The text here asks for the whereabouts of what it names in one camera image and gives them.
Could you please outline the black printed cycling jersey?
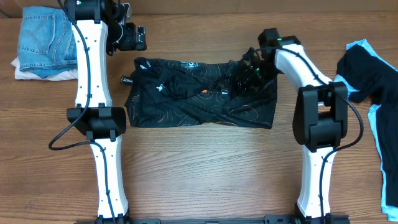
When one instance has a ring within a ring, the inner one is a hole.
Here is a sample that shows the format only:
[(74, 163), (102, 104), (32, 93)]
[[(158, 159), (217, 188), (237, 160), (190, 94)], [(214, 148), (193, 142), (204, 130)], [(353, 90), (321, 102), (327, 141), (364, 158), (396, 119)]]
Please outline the black printed cycling jersey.
[(129, 124), (169, 128), (218, 123), (270, 129), (277, 104), (277, 80), (265, 90), (236, 93), (233, 79), (243, 61), (198, 63), (138, 57), (125, 102)]

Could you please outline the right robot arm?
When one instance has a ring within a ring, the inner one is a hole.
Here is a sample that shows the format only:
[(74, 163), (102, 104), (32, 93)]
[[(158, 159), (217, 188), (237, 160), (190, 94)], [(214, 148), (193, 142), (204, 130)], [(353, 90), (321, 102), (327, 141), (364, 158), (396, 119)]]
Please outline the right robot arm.
[(233, 93), (259, 96), (284, 74), (297, 91), (292, 129), (302, 148), (302, 184), (290, 223), (349, 223), (347, 215), (334, 215), (329, 204), (335, 149), (346, 136), (347, 88), (312, 63), (296, 36), (281, 37), (276, 28), (258, 37), (259, 49), (249, 49), (233, 78)]

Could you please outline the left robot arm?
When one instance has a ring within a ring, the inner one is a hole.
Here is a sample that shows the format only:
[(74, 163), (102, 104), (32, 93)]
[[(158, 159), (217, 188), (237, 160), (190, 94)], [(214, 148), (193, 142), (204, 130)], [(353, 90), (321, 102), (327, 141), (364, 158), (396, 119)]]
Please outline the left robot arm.
[(116, 50), (147, 48), (146, 29), (129, 22), (131, 7), (114, 1), (65, 1), (72, 22), (78, 63), (78, 90), (67, 119), (86, 137), (96, 166), (99, 191), (95, 223), (132, 223), (121, 167), (126, 114), (113, 106), (108, 88), (106, 56)]

